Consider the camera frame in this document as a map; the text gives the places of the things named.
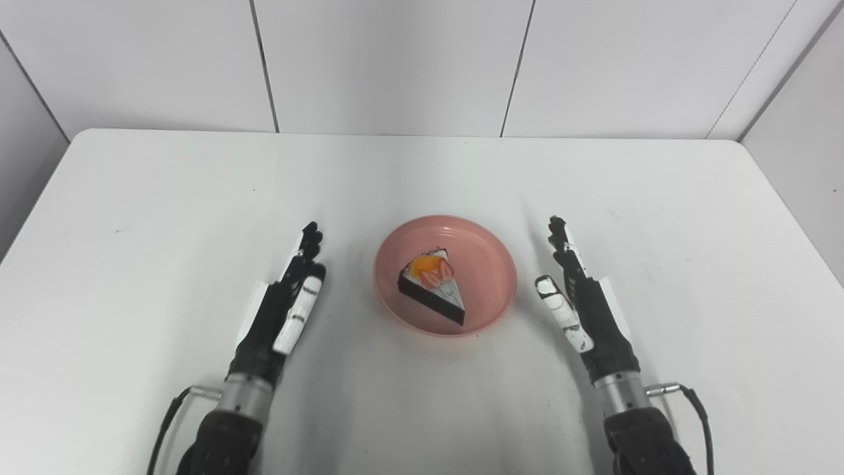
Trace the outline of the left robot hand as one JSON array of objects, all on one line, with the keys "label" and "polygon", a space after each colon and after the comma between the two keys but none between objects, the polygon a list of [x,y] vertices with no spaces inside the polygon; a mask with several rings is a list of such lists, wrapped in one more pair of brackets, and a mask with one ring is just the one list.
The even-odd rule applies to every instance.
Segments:
[{"label": "left robot hand", "polygon": [[308,223],[277,280],[266,284],[256,307],[249,310],[230,362],[227,376],[262,379],[276,386],[286,359],[302,336],[326,279],[325,265],[317,262],[323,233]]}]

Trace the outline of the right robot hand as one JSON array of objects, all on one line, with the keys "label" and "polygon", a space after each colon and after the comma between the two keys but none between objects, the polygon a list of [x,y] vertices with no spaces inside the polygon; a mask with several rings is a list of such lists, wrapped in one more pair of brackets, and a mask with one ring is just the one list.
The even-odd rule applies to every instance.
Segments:
[{"label": "right robot hand", "polygon": [[543,274],[534,280],[540,300],[580,356],[591,383],[616,373],[641,372],[600,280],[589,274],[565,220],[549,219],[548,241],[562,280]]}]

